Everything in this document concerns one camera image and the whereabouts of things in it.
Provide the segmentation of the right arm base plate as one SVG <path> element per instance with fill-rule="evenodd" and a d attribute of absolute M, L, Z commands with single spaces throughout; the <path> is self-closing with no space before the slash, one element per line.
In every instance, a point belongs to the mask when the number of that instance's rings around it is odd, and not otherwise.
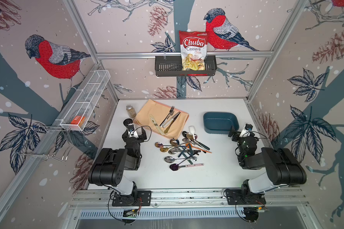
<path fill-rule="evenodd" d="M 228 205 L 266 205 L 263 194 L 244 194 L 240 189 L 225 189 L 223 196 L 227 199 Z"/>

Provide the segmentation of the black spoon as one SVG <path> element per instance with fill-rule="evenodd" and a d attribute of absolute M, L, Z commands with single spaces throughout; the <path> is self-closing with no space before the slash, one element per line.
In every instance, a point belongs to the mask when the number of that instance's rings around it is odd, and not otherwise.
<path fill-rule="evenodd" d="M 182 136 L 184 136 L 185 138 L 190 139 L 192 142 L 198 144 L 198 145 L 201 146 L 202 148 L 204 148 L 204 149 L 206 149 L 206 150 L 208 150 L 208 151 L 210 150 L 209 147 L 207 147 L 206 145 L 204 145 L 204 144 L 198 142 L 198 141 L 195 139 L 195 136 L 194 136 L 193 134 L 191 134 L 191 133 L 189 133 L 189 132 L 186 132 L 186 131 L 183 131 L 183 132 L 182 132 Z"/>

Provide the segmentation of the white ceramic spoon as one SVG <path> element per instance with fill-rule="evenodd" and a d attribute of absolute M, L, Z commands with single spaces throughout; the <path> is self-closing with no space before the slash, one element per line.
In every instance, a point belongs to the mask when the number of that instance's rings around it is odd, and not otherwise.
<path fill-rule="evenodd" d="M 194 126 L 189 126 L 189 133 L 191 133 L 192 135 L 196 133 L 196 129 Z"/>

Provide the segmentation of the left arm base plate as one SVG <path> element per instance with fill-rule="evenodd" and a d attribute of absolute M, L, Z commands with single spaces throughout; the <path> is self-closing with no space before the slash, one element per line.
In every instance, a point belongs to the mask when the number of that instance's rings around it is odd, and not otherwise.
<path fill-rule="evenodd" d="M 144 207 L 150 206 L 151 197 L 152 192 L 150 190 L 140 190 L 128 196 L 113 194 L 110 200 L 113 207 Z"/>

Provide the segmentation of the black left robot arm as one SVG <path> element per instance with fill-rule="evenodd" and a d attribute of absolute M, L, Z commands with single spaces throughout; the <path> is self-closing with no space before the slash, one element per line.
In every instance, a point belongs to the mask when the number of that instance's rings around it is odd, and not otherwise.
<path fill-rule="evenodd" d="M 133 120 L 125 119 L 123 125 L 126 131 L 122 134 L 124 148 L 101 149 L 98 157 L 88 173 L 88 182 L 96 186 L 105 186 L 115 191 L 120 199 L 137 199 L 137 185 L 123 177 L 125 170 L 138 170 L 142 154 L 140 145 L 147 140 L 146 131 L 141 128 L 141 135 L 133 124 Z"/>

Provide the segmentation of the teal plastic storage box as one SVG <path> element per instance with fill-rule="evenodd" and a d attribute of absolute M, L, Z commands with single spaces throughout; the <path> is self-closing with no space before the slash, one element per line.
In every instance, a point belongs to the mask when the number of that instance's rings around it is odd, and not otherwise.
<path fill-rule="evenodd" d="M 204 130 L 209 134 L 228 135 L 239 130 L 237 117 L 229 112 L 206 112 L 203 115 Z"/>

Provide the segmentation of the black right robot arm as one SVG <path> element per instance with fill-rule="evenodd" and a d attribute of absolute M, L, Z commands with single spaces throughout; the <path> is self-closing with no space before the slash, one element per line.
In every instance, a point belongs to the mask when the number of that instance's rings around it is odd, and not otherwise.
<path fill-rule="evenodd" d="M 251 124 L 246 124 L 241 132 L 232 126 L 228 136 L 233 142 L 237 142 L 236 155 L 242 169 L 265 168 L 263 174 L 243 182 L 241 193 L 244 196 L 259 195 L 282 186 L 306 183 L 306 172 L 289 149 L 261 148 L 260 153 L 256 152 L 259 138 L 254 135 Z"/>

